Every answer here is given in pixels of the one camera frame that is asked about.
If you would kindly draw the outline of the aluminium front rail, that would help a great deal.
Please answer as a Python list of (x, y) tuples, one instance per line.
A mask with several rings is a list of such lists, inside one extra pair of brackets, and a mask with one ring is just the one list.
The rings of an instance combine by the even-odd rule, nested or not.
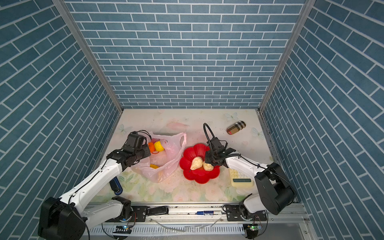
[[(245, 220), (236, 205), (219, 204), (169, 205), (167, 215), (147, 216), (147, 209), (161, 205), (131, 205), (136, 218), (128, 222), (111, 219), (85, 232), (80, 239), (105, 236), (113, 240), (134, 237), (155, 238), (167, 236), (213, 235), (228, 239), (240, 235), (245, 240), (314, 240), (314, 228), (299, 204), (284, 210), (279, 216), (267, 211), (257, 212)], [(196, 215), (198, 211), (214, 211), (213, 216)]]

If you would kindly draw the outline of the plaid glasses case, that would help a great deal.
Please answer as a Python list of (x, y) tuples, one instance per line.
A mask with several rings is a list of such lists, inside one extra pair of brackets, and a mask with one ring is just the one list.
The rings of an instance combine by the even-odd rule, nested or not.
[(236, 134), (238, 133), (239, 131), (241, 131), (242, 129), (244, 129), (246, 127), (246, 123), (244, 121), (238, 121), (236, 123), (233, 123), (232, 125), (230, 125), (227, 129), (226, 129), (226, 132), (227, 134), (229, 135), (233, 135), (233, 134)]

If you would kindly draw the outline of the aluminium corner post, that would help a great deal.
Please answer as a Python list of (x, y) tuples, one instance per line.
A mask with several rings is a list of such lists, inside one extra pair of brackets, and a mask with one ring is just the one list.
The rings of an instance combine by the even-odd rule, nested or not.
[(80, 49), (82, 50), (83, 54), (87, 58), (89, 64), (91, 65), (92, 69), (96, 73), (97, 77), (99, 78), (101, 84), (104, 86), (105, 90), (107, 91), (109, 97), (111, 98), (112, 102), (114, 103), (116, 109), (120, 114), (123, 113), (124, 108), (120, 104), (115, 92), (113, 91), (110, 83), (108, 82), (103, 70), (101, 69), (99, 63), (97, 62), (94, 54), (92, 53), (91, 48), (89, 47), (86, 39), (84, 38), (83, 34), (81, 33), (80, 28), (78, 27), (75, 19), (73, 18), (72, 14), (70, 13), (65, 1), (62, 0), (52, 0), (54, 6), (58, 10), (59, 14), (63, 18), (64, 22), (68, 26), (71, 34), (75, 38), (76, 42), (78, 43)]
[(299, 14), (298, 21), (293, 28), (290, 39), (287, 42), (287, 46), (284, 49), (284, 52), (281, 56), (281, 59), (279, 60), (279, 64), (276, 67), (274, 75), (271, 78), (271, 82), (270, 82), (270, 84), (266, 90), (266, 93), (263, 97), (263, 100), (260, 104), (260, 107), (259, 107), (260, 113), (262, 113), (265, 110), (265, 108), (267, 107), (267, 103), (268, 103), (268, 101), (269, 101), (269, 99), (273, 93), (275, 86), (277, 85), (277, 83), (279, 81), (279, 77), (282, 74), (282, 71), (283, 71), (283, 69), (284, 69), (284, 67), (288, 61), (288, 58), (289, 58), (289, 56), (290, 56), (298, 38), (299, 38), (299, 35), (300, 35), (300, 33), (304, 27), (306, 20), (309, 17), (309, 14), (310, 14), (315, 2), (316, 2), (315, 0), (305, 1), (305, 4), (304, 4), (304, 6), (303, 6), (303, 8)]

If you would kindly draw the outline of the aluminium left corner post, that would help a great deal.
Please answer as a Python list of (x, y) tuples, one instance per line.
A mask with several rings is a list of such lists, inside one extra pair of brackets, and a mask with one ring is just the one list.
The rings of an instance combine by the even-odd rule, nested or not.
[(91, 48), (89, 47), (86, 39), (84, 38), (83, 34), (81, 33), (80, 28), (78, 27), (75, 19), (73, 18), (72, 14), (70, 13), (65, 1), (62, 0), (52, 0), (54, 6), (58, 10), (59, 14), (63, 18), (64, 22), (68, 26), (71, 34), (75, 38), (76, 42), (78, 43), (80, 49), (82, 50), (83, 54), (87, 58), (89, 64), (91, 65), (92, 69), (96, 73), (97, 77), (99, 78), (101, 84), (104, 86), (105, 90), (107, 91), (109, 97), (111, 98), (112, 102), (114, 103), (116, 109), (120, 114), (123, 113), (124, 108), (120, 104), (115, 92), (113, 91), (110, 83), (108, 82), (103, 70), (101, 69), (99, 63), (97, 62), (94, 54), (92, 53)]

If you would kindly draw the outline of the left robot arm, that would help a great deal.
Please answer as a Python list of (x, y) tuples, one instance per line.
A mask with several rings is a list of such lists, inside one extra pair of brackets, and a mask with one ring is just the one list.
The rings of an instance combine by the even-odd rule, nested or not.
[(128, 222), (136, 218), (131, 201), (119, 196), (106, 204), (86, 209), (93, 197), (111, 180), (151, 155), (147, 145), (139, 149), (114, 150), (86, 179), (58, 198), (41, 206), (38, 235), (46, 240), (79, 240), (85, 232), (111, 219)]

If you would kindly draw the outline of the blue stapler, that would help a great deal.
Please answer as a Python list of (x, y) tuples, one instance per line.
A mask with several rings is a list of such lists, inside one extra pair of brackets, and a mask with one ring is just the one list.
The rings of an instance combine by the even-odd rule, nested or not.
[(114, 192), (114, 194), (116, 196), (118, 195), (121, 195), (123, 193), (123, 187), (121, 186), (121, 183), (118, 179), (118, 177), (114, 177), (110, 182), (110, 187), (112, 189), (112, 191)]

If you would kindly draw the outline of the aluminium right corner post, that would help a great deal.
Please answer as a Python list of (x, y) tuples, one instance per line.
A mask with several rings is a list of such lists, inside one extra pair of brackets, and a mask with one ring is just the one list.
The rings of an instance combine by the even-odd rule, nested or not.
[(293, 28), (290, 39), (287, 42), (287, 46), (284, 49), (284, 52), (281, 56), (281, 59), (279, 60), (279, 64), (276, 67), (274, 75), (271, 78), (271, 82), (270, 82), (270, 84), (266, 90), (266, 93), (263, 97), (263, 100), (260, 104), (260, 107), (259, 107), (260, 113), (262, 113), (265, 110), (265, 108), (267, 107), (267, 103), (268, 103), (268, 101), (269, 101), (269, 99), (273, 93), (275, 86), (277, 85), (277, 83), (279, 81), (279, 77), (282, 74), (282, 71), (283, 71), (283, 69), (284, 69), (284, 67), (288, 61), (288, 58), (289, 58), (289, 56), (290, 56), (298, 38), (299, 38), (299, 35), (300, 35), (300, 33), (304, 27), (306, 20), (309, 17), (309, 14), (310, 14), (315, 2), (316, 2), (315, 0), (305, 1), (305, 4), (304, 4), (304, 6), (303, 6), (303, 8), (299, 14), (298, 21)]

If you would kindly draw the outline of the beige fake potato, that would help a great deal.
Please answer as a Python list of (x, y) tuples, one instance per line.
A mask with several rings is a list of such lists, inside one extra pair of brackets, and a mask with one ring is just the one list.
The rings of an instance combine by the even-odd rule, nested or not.
[(214, 169), (214, 166), (206, 162), (203, 162), (203, 168), (205, 171), (211, 172)]
[(194, 171), (194, 170), (201, 168), (203, 166), (203, 163), (204, 163), (204, 161), (201, 157), (195, 157), (192, 160), (190, 170)]

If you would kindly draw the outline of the blue pen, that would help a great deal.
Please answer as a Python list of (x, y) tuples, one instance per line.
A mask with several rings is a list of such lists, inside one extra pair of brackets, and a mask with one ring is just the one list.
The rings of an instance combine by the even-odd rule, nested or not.
[(198, 211), (196, 212), (196, 215), (199, 216), (213, 216), (215, 214), (214, 211)]

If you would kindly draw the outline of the yellow calculator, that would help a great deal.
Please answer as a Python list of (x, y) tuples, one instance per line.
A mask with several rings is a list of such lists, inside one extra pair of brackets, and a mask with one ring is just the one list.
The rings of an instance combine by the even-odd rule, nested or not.
[(244, 174), (229, 169), (231, 185), (235, 188), (251, 188), (254, 185), (254, 182), (245, 176)]

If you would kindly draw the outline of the pink plastic bag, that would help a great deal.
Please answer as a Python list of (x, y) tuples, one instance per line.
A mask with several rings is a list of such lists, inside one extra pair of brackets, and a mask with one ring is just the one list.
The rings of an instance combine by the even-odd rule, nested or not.
[[(154, 183), (159, 183), (174, 173), (187, 145), (187, 134), (179, 133), (173, 136), (155, 135), (151, 133), (149, 142), (161, 141), (164, 151), (153, 152), (145, 159), (131, 167), (131, 170)], [(159, 166), (153, 169), (150, 164)]]

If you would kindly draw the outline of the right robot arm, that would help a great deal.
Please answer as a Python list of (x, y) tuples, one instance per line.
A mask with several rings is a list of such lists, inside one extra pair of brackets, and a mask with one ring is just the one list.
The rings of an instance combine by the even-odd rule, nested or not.
[(222, 145), (216, 137), (208, 140), (207, 143), (210, 149), (206, 151), (205, 162), (214, 167), (224, 166), (236, 170), (252, 179), (257, 186), (256, 194), (248, 195), (239, 203), (239, 212), (245, 220), (265, 210), (278, 215), (295, 200), (296, 190), (277, 163), (269, 165), (258, 163)]

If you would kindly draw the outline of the orange fake fruit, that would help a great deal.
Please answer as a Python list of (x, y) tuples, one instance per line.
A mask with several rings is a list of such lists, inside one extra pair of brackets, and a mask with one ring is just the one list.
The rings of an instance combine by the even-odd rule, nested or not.
[(155, 148), (155, 144), (152, 143), (152, 142), (149, 142), (148, 143), (148, 146), (149, 146), (149, 150), (151, 153), (155, 152), (156, 151), (156, 148)]

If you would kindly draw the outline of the red flower-shaped bowl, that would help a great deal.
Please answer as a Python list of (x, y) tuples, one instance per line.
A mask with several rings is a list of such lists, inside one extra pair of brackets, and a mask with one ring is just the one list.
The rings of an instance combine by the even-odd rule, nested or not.
[(205, 162), (205, 154), (208, 149), (209, 147), (204, 144), (196, 144), (184, 150), (183, 157), (180, 160), (180, 167), (187, 180), (195, 181), (198, 184), (206, 184), (209, 180), (219, 176), (220, 167), (214, 167), (211, 172), (205, 171), (203, 166), (194, 171), (190, 170), (192, 160), (195, 157), (201, 157)]

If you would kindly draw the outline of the yellow fake lemon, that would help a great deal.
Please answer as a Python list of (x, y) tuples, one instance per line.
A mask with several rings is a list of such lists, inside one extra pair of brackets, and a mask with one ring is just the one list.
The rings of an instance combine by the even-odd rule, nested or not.
[(165, 150), (164, 147), (162, 146), (161, 141), (155, 142), (154, 147), (155, 147), (155, 151), (157, 151), (157, 152), (162, 152)]

